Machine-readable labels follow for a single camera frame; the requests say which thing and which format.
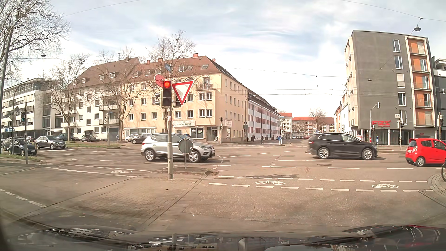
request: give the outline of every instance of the street sign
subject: street sign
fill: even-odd
[[[163,80],[165,80],[165,79],[166,79],[166,77],[164,77],[161,74],[155,75],[155,83],[157,83],[157,85],[161,88],[163,87]]]
[[[166,69],[166,71],[172,73],[172,67],[167,62],[164,62],[164,69]]]
[[[178,148],[180,148],[180,152],[189,154],[194,149],[194,143],[188,138],[183,138],[178,142]]]
[[[186,102],[187,95],[189,94],[190,89],[194,85],[194,81],[186,81],[186,82],[178,82],[172,83],[173,91],[175,95],[177,95],[178,100],[180,100],[181,105]]]

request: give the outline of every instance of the silver suv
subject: silver suv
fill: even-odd
[[[180,152],[178,143],[182,138],[188,138],[194,143],[194,149],[188,154],[189,162],[197,163],[215,156],[215,149],[211,144],[198,142],[185,134],[172,133],[172,147],[174,158],[184,158]],[[167,133],[151,134],[141,144],[141,155],[147,161],[154,161],[156,158],[167,158]]]

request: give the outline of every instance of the asphalt road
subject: asphalt road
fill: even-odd
[[[38,157],[46,164],[39,167],[7,174],[11,165],[0,165],[5,174],[0,175],[0,206],[47,224],[119,222],[138,230],[416,224],[445,211],[431,199],[435,191],[428,185],[440,172],[438,166],[409,165],[403,154],[394,153],[370,161],[321,160],[304,153],[305,147],[304,140],[283,146],[215,144],[214,158],[188,166],[209,168],[216,175],[175,174],[172,181],[158,172],[167,162],[146,162],[139,144],[116,150],[40,150]],[[169,214],[167,204],[176,206],[177,213]],[[116,222],[110,218],[114,213]]]

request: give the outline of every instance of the sky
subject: sky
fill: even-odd
[[[421,31],[414,35],[428,37],[432,55],[446,58],[446,21],[417,18],[446,20],[446,1],[441,0],[428,0],[422,5],[418,0],[123,3],[127,1],[52,0],[54,10],[70,22],[70,37],[62,42],[62,53],[47,52],[43,59],[24,63],[22,79],[42,76],[72,54],[91,54],[87,64],[93,64],[100,51],[118,51],[127,46],[138,56],[147,57],[147,48],[154,46],[158,37],[182,29],[196,44],[196,53],[215,58],[278,110],[297,117],[308,116],[311,109],[322,109],[333,116],[347,79],[344,49],[352,30],[410,34],[418,24]],[[123,4],[84,11],[114,3]]]

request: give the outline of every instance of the red car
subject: red car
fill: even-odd
[[[406,161],[417,167],[426,164],[443,164],[446,159],[446,145],[434,138],[411,138],[406,151]]]

